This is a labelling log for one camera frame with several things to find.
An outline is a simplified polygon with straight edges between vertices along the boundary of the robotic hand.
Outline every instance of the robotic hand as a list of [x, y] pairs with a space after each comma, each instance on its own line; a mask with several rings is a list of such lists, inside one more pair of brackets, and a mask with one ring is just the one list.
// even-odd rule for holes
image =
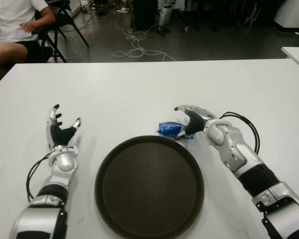
[[184, 111], [190, 122], [176, 140], [199, 131], [220, 154], [243, 187], [252, 196], [271, 239], [299, 239], [299, 197], [285, 183], [280, 182], [261, 158], [244, 142], [239, 129], [208, 110], [183, 105], [175, 110]]
[[64, 239], [67, 229], [67, 212], [64, 207], [68, 198], [70, 180], [78, 168], [76, 147], [68, 147], [70, 139], [81, 125], [78, 118], [67, 129], [60, 129], [62, 122], [54, 106], [46, 122], [46, 136], [51, 150], [52, 173], [38, 195], [33, 198], [15, 221], [10, 239]]

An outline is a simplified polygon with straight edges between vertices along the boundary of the chair leg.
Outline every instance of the chair leg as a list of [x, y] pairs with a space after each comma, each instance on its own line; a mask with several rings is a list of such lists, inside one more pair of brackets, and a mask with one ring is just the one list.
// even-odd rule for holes
[[46, 42], [46, 37], [43, 37], [41, 40], [41, 53], [42, 53], [42, 57], [43, 59], [45, 59], [45, 52], [44, 52], [44, 47], [45, 47], [45, 42]]
[[61, 31], [60, 28], [58, 28], [58, 31], [61, 33], [61, 35], [63, 36], [63, 38], [66, 39], [66, 36], [64, 35], [64, 33]]
[[54, 49], [54, 53], [59, 56], [62, 61], [64, 63], [67, 63], [67, 61], [65, 60], [64, 56], [61, 54], [61, 52], [59, 51], [59, 49], [56, 47], [56, 45], [54, 44], [54, 42], [51, 40], [51, 38], [49, 36], [47, 36], [47, 41], [50, 43], [50, 45], [53, 47]]
[[[58, 48], [58, 30], [57, 29], [54, 30], [54, 45], [55, 45], [55, 48], [57, 49]], [[54, 60], [55, 61], [56, 61], [57, 57], [58, 57], [57, 52], [54, 51]]]
[[78, 27], [75, 25], [75, 23], [71, 23], [71, 25], [74, 27], [74, 29], [78, 32], [78, 34], [80, 35], [81, 39], [84, 41], [85, 45], [87, 47], [90, 47], [88, 42], [85, 40], [84, 36], [82, 35], [82, 33], [80, 32], [80, 30], [78, 29]]

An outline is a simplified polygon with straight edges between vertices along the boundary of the blue plastic bag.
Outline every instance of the blue plastic bag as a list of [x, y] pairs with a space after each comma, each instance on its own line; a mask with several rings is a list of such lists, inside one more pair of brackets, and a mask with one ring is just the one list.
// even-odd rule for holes
[[186, 126], [181, 123], [165, 122], [159, 123], [157, 132], [165, 136], [176, 137], [185, 128]]

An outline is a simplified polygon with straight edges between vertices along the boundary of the gray floor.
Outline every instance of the gray floor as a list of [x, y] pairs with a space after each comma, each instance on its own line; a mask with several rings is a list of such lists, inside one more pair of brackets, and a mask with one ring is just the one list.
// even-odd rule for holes
[[[115, 28], [129, 28], [129, 17], [117, 20], [117, 16], [109, 13], [107, 18], [97, 19], [95, 16], [78, 13], [75, 16], [77, 26], [89, 42], [87, 48], [72, 27], [63, 30], [67, 36], [64, 40], [59, 35], [59, 49], [68, 62], [144, 62], [162, 61], [163, 55], [141, 58], [111, 56], [112, 52], [131, 50], [131, 40]], [[177, 61], [193, 60], [232, 60], [232, 59], [266, 59], [285, 58], [281, 51], [283, 46], [299, 46], [299, 35], [281, 33], [269, 26], [220, 26], [219, 32], [210, 30], [207, 24], [202, 25], [201, 31], [190, 28], [184, 32], [184, 23], [180, 18], [173, 18], [169, 24], [172, 33], [166, 37], [157, 34], [156, 29], [148, 32], [148, 37], [140, 42], [146, 50], [166, 52]]]

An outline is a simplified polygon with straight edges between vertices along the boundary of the round tray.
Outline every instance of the round tray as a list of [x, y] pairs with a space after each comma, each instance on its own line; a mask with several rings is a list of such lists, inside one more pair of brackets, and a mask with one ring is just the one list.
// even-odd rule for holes
[[178, 143], [141, 136], [113, 149], [95, 182], [99, 211], [127, 239], [172, 239], [197, 218], [204, 183], [194, 157]]

